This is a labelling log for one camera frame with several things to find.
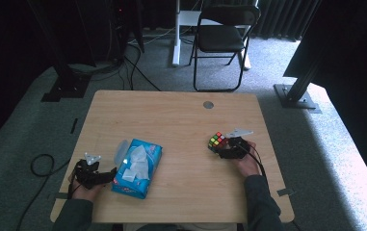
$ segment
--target blue tissue box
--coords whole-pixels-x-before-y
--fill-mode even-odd
[[[138,179],[135,177],[133,181],[127,181],[122,179],[123,174],[127,169],[131,167],[131,153],[135,148],[143,146],[146,152],[147,162],[148,162],[148,180]],[[150,182],[155,173],[156,167],[158,167],[160,159],[162,157],[162,146],[146,141],[140,141],[133,139],[126,156],[120,165],[118,172],[112,183],[112,191],[122,194],[127,194],[140,199],[145,199],[147,191],[149,189]]]

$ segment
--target rubik's cube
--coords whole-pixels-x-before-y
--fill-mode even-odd
[[[216,133],[208,144],[208,148],[212,150],[214,153],[218,153],[217,149],[224,148],[228,143],[228,138],[226,138],[221,132]]]

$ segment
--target person's left hand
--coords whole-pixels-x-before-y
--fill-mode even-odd
[[[80,183],[76,179],[74,179],[74,182],[72,182],[72,199],[85,199],[93,203],[99,192],[101,192],[102,188],[104,188],[105,186],[106,184],[95,185],[89,190],[80,185]]]

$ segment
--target gray carpet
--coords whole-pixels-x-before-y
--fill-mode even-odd
[[[193,66],[186,66],[191,45],[182,42],[179,67],[171,66],[172,45],[171,39],[147,43],[137,66],[160,90],[194,91]],[[289,40],[253,39],[249,48],[252,68],[245,72],[243,84],[235,92],[258,97],[285,184],[296,192],[290,198],[301,230],[367,230],[367,167],[326,90],[315,85],[308,88],[321,114],[284,109],[275,95],[274,84],[295,82],[282,78],[282,74],[297,47],[297,42]],[[135,62],[136,49],[128,47],[126,57]],[[208,77],[199,83],[212,87],[234,84],[238,60],[230,66],[224,62],[203,61],[198,76]],[[73,67],[91,69],[80,64]],[[56,103],[40,102],[57,78],[53,68],[33,83],[0,130],[0,230],[16,228],[45,179],[32,174],[32,160],[48,153],[55,159],[54,168],[68,160],[93,94],[97,90],[129,90],[126,76],[131,73],[129,64],[113,73],[93,75],[84,98],[63,98]],[[134,90],[156,90],[137,70],[133,86]],[[72,132],[75,118],[78,123]],[[49,165],[50,161],[42,158],[35,169],[48,172]],[[51,229],[52,194],[61,186],[65,171],[66,167],[49,177],[20,230]],[[285,224],[285,228],[297,230],[293,223]],[[111,224],[94,224],[91,230],[111,230]]]

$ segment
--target paper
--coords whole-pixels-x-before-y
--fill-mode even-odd
[[[136,178],[149,180],[149,163],[143,145],[132,151],[130,169],[136,172]]]

